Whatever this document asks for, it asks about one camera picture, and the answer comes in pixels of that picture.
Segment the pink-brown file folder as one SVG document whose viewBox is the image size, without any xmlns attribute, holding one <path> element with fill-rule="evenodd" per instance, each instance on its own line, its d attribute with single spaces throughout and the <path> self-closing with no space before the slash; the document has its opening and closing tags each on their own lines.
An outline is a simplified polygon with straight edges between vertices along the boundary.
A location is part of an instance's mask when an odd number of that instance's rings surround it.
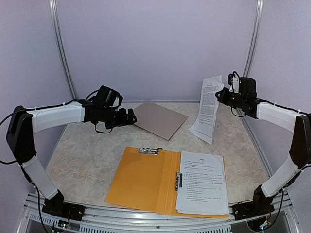
<svg viewBox="0 0 311 233">
<path fill-rule="evenodd" d="M 187 120 L 187 116 L 153 102 L 145 102 L 134 109 L 136 126 L 169 141 Z"/>
</svg>

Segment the white printed sheet dense text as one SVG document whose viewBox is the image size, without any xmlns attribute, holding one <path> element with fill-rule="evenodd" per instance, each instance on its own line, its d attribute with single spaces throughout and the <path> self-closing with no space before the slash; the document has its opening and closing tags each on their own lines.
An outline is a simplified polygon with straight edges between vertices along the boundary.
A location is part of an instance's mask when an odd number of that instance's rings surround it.
<svg viewBox="0 0 311 233">
<path fill-rule="evenodd" d="M 199 113 L 194 124 L 189 128 L 192 134 L 209 144 L 212 144 L 213 141 L 216 113 L 219 106 L 215 94 L 223 87 L 221 75 L 203 79 Z"/>
</svg>

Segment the orange folder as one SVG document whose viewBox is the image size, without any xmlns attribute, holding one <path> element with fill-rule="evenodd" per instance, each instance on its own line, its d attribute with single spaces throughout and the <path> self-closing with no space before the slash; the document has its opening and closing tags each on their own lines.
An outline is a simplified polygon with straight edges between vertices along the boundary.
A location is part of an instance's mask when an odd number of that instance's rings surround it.
<svg viewBox="0 0 311 233">
<path fill-rule="evenodd" d="M 181 152 L 161 150 L 158 155 L 150 155 L 138 154 L 138 150 L 125 149 L 106 198 L 108 203 L 171 216 L 229 216 L 178 213 L 175 178 L 180 169 Z"/>
</svg>

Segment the white printed sheet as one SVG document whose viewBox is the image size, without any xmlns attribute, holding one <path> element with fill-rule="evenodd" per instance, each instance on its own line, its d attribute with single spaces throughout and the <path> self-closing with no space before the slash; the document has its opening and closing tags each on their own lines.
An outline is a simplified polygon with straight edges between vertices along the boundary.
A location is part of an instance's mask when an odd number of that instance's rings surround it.
<svg viewBox="0 0 311 233">
<path fill-rule="evenodd" d="M 177 191 L 178 213 L 229 214 L 223 157 L 182 151 L 179 171 L 183 174 L 183 186 Z"/>
</svg>

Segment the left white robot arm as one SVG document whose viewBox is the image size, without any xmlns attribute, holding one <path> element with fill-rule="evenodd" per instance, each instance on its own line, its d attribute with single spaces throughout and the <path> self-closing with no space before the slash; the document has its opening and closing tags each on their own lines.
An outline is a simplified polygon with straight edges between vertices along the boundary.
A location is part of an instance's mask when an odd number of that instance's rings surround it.
<svg viewBox="0 0 311 233">
<path fill-rule="evenodd" d="M 122 102 L 123 97 L 118 91 L 102 85 L 84 99 L 72 99 L 43 107 L 16 106 L 1 121 L 10 121 L 6 142 L 13 154 L 13 162 L 20 165 L 29 183 L 45 198 L 45 207 L 49 207 L 56 215 L 65 215 L 68 205 L 48 176 L 46 166 L 39 156 L 38 135 L 53 128 L 77 123 L 91 123 L 94 126 L 103 123 L 105 134 L 116 127 L 135 124 L 137 117 L 134 110 L 122 108 Z"/>
</svg>

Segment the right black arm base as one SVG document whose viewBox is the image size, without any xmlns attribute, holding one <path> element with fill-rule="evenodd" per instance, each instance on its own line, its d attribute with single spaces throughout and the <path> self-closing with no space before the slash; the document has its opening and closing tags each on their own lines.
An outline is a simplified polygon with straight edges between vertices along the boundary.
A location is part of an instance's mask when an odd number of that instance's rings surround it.
<svg viewBox="0 0 311 233">
<path fill-rule="evenodd" d="M 251 201 L 238 202 L 232 206 L 235 220 L 247 219 L 274 211 L 272 202 L 276 194 L 271 197 L 266 197 L 261 187 L 262 185 L 254 190 Z"/>
</svg>

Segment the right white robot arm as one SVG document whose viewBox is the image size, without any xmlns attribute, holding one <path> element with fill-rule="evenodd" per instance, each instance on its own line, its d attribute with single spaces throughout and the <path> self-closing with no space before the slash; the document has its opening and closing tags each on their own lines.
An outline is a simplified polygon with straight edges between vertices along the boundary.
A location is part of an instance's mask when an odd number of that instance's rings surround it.
<svg viewBox="0 0 311 233">
<path fill-rule="evenodd" d="M 311 116 L 257 97 L 253 78 L 240 77 L 233 72 L 228 76 L 228 84 L 228 88 L 216 93 L 217 101 L 232 109 L 242 110 L 250 118 L 268 122 L 276 131 L 264 127 L 270 133 L 265 139 L 269 144 L 265 155 L 278 152 L 284 158 L 275 173 L 254 191 L 248 210 L 258 216 L 270 206 L 274 196 L 291 185 L 311 163 Z"/>
</svg>

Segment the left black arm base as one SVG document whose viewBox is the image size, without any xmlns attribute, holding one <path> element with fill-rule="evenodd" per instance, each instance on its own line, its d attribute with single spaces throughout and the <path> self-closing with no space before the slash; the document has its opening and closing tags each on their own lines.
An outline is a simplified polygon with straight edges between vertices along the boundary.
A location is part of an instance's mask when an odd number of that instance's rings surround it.
<svg viewBox="0 0 311 233">
<path fill-rule="evenodd" d="M 63 194 L 60 190 L 57 190 L 55 196 L 50 199 L 45 198 L 42 211 L 53 216 L 69 220 L 82 221 L 85 206 L 65 202 Z"/>
</svg>

